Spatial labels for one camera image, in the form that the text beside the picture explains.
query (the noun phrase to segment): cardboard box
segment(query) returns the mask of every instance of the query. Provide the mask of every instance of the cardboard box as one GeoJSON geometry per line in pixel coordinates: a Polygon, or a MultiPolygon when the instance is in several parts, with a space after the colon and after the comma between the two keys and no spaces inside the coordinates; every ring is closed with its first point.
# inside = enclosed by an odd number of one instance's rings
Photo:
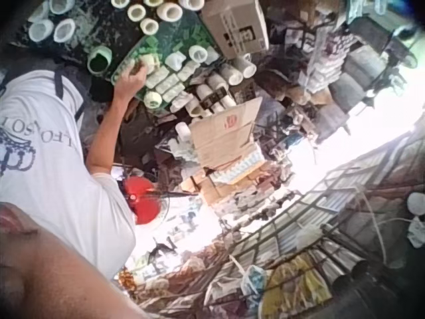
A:
{"type": "Polygon", "coordinates": [[[212,0],[202,20],[226,58],[268,50],[266,21],[258,0],[212,0]]]}
{"type": "Polygon", "coordinates": [[[202,167],[223,169],[255,150],[250,137],[261,101],[255,98],[189,126],[202,167]]]}

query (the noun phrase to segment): label on box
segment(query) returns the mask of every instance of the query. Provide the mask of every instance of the label on box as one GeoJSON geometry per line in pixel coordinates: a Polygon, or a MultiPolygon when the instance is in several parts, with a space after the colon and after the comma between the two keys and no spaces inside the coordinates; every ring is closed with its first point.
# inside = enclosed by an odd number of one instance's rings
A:
{"type": "Polygon", "coordinates": [[[226,33],[223,34],[229,48],[233,48],[238,55],[246,53],[244,42],[255,39],[252,27],[239,28],[236,18],[231,10],[226,10],[220,14],[226,33]]]}

